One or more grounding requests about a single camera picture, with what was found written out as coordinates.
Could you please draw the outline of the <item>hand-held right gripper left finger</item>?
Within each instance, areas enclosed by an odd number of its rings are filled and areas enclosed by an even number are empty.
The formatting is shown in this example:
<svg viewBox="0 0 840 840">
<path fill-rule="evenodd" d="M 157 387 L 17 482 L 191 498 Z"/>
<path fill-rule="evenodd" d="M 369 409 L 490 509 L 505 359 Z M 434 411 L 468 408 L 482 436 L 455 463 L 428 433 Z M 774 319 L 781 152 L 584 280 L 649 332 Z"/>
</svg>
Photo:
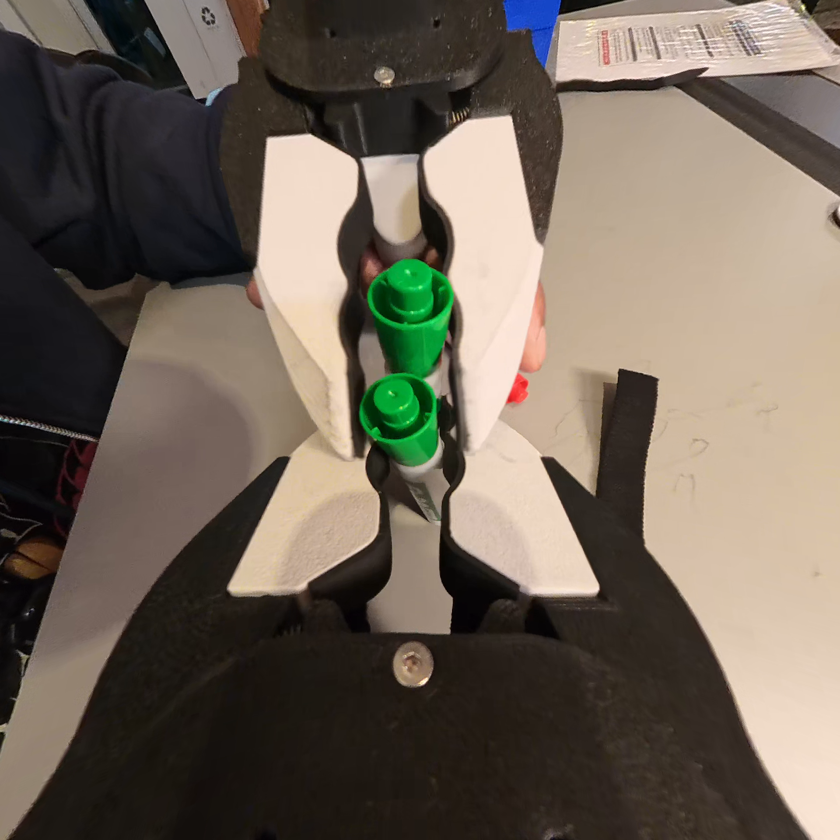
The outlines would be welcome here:
<svg viewBox="0 0 840 840">
<path fill-rule="evenodd" d="M 227 583 L 232 596 L 369 602 L 392 573 L 387 466 L 337 456 L 320 432 L 287 460 Z"/>
</svg>

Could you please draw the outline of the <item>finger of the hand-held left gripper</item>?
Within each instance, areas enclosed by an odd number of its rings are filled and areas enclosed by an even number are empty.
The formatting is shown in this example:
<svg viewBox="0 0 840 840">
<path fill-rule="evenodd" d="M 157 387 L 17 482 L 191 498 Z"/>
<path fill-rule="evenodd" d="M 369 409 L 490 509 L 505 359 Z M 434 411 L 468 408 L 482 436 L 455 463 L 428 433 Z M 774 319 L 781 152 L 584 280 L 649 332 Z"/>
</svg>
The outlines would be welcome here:
<svg viewBox="0 0 840 840">
<path fill-rule="evenodd" d="M 444 220 L 459 441 L 474 454 L 520 370 L 543 259 L 512 117 L 462 122 L 425 151 L 421 176 Z"/>
<path fill-rule="evenodd" d="M 254 279 L 276 346 L 336 456 L 357 458 L 342 309 L 370 238 L 359 162 L 311 134 L 266 141 Z"/>
</svg>

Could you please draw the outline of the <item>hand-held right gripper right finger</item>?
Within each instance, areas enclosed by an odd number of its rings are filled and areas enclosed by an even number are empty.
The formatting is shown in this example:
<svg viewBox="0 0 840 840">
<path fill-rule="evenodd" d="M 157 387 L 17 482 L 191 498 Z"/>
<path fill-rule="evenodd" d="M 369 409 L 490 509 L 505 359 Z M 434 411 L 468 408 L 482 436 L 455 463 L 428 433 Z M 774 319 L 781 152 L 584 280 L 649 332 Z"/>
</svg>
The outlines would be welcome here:
<svg viewBox="0 0 840 840">
<path fill-rule="evenodd" d="M 600 591 L 539 451 L 501 420 L 465 455 L 443 535 L 457 560 L 513 594 L 580 599 Z"/>
</svg>

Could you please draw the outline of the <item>green dry erase marker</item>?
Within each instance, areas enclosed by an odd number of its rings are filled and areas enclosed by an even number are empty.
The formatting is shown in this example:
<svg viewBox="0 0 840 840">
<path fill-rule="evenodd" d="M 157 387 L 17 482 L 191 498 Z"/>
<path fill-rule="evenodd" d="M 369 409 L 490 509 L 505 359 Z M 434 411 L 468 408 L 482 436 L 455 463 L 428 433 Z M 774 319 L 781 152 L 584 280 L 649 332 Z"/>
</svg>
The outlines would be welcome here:
<svg viewBox="0 0 840 840">
<path fill-rule="evenodd" d="M 455 305 L 447 277 L 420 259 L 400 259 L 364 297 L 386 371 L 418 376 L 438 390 Z"/>
<path fill-rule="evenodd" d="M 414 374 L 388 374 L 365 392 L 360 422 L 402 477 L 426 520 L 439 525 L 448 483 L 433 387 Z"/>
</svg>

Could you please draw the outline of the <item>blue plastic bin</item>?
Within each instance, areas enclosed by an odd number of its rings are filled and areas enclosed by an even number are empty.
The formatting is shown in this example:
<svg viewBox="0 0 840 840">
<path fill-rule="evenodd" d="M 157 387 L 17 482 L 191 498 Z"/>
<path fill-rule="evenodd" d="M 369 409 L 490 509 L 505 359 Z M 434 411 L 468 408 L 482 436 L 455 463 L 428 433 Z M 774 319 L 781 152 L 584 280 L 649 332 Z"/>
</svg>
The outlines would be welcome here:
<svg viewBox="0 0 840 840">
<path fill-rule="evenodd" d="M 545 67 L 562 1 L 503 1 L 509 31 L 528 30 L 534 53 Z"/>
</svg>

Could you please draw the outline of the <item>person's left hand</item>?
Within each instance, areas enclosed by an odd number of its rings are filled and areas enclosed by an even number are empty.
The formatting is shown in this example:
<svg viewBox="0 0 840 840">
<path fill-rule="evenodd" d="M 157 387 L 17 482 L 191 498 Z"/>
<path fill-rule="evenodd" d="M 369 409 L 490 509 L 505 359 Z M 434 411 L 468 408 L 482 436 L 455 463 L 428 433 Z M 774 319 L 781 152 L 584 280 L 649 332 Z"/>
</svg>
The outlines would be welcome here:
<svg viewBox="0 0 840 840">
<path fill-rule="evenodd" d="M 434 248 L 429 248 L 422 257 L 422 261 L 431 267 L 439 269 L 439 254 Z M 372 251 L 365 251 L 360 261 L 360 277 L 357 288 L 352 291 L 351 299 L 358 301 L 361 306 L 366 306 L 367 291 L 375 278 L 385 272 L 385 263 Z M 258 309 L 263 309 L 263 301 L 260 296 L 257 281 L 254 277 L 248 280 L 245 287 L 247 300 Z M 538 282 L 537 291 L 532 307 L 526 339 L 524 342 L 519 370 L 522 373 L 534 373 L 539 371 L 545 362 L 547 354 L 547 333 L 545 329 L 545 294 L 541 282 Z"/>
</svg>

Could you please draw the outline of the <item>white recycling bin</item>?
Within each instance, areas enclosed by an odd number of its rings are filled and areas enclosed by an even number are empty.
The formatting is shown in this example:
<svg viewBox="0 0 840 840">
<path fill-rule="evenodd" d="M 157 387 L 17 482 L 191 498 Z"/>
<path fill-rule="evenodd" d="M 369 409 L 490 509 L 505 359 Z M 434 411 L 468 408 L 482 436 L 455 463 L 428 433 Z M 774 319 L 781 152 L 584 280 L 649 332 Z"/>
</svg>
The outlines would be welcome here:
<svg viewBox="0 0 840 840">
<path fill-rule="evenodd" d="M 245 49 L 226 1 L 147 1 L 195 99 L 235 84 Z"/>
</svg>

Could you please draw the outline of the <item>dark zip jacket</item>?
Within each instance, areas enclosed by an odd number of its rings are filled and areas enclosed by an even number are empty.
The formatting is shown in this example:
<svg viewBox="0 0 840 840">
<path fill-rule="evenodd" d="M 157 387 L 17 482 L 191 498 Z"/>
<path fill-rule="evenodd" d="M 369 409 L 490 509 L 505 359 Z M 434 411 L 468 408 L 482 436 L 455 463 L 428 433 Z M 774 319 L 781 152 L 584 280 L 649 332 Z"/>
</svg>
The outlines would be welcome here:
<svg viewBox="0 0 840 840">
<path fill-rule="evenodd" d="M 97 440 L 127 351 L 59 270 L 111 280 L 109 240 L 72 223 L 41 248 L 8 213 L 1 225 L 2 422 Z"/>
</svg>

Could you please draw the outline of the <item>printed paper sheet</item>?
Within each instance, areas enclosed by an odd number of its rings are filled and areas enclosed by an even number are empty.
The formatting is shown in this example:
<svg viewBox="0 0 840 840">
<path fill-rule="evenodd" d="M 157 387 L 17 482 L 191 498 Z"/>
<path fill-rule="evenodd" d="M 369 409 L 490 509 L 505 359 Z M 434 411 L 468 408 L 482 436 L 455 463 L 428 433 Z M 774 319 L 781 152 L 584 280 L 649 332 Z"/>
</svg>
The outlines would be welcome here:
<svg viewBox="0 0 840 840">
<path fill-rule="evenodd" d="M 838 45 L 788 2 L 561 20 L 557 89 L 737 77 L 838 66 Z"/>
</svg>

